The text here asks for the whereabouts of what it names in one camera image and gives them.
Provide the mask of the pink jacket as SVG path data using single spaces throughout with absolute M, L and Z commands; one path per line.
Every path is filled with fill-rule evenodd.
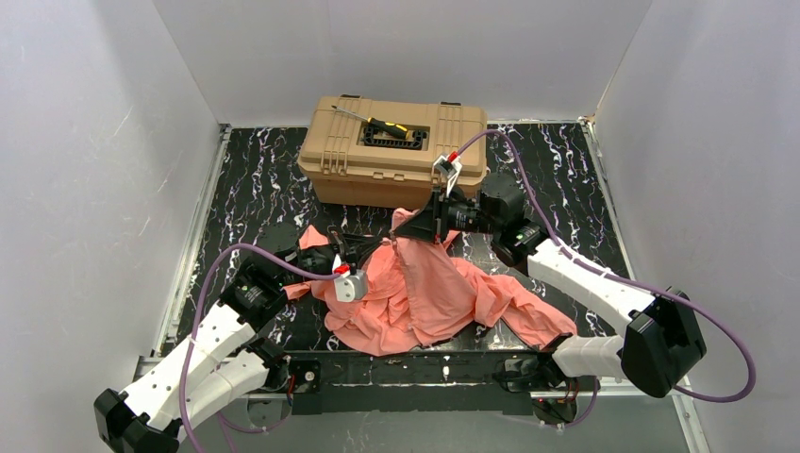
M 386 356 L 447 341 L 472 322 L 504 321 L 526 345 L 543 348 L 560 334 L 576 334 L 575 322 L 530 292 L 517 278 L 488 275 L 442 243 L 385 239 L 365 265 L 368 292 L 338 301 L 334 284 L 312 280 L 287 286 L 289 299 L 312 294 L 328 307 L 325 327 L 362 353 Z

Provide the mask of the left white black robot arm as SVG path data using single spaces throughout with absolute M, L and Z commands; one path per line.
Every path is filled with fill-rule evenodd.
M 240 396 L 264 387 L 274 373 L 292 388 L 289 358 L 259 333 L 288 305 L 287 288 L 330 283 L 338 302 L 368 292 L 366 261 L 378 236 L 336 226 L 322 243 L 302 245 L 308 231 L 291 223 L 268 227 L 253 243 L 236 243 L 212 263 L 198 297 L 191 333 L 145 375 L 93 403 L 98 432 L 114 452 L 176 452 L 198 445 L 195 427 Z

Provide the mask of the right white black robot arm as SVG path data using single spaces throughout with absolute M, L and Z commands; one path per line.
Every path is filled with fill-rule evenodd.
M 515 179 L 503 174 L 487 176 L 474 198 L 457 187 L 434 187 L 425 206 L 394 233 L 429 243 L 450 231 L 489 234 L 492 251 L 507 267 L 556 287 L 613 327 L 611 337 L 559 334 L 538 352 L 535 379 L 550 385 L 566 378 L 626 379 L 664 397 L 707 353 L 693 310 L 670 295 L 624 285 L 599 265 L 582 268 L 578 253 L 563 253 L 525 214 L 526 204 Z

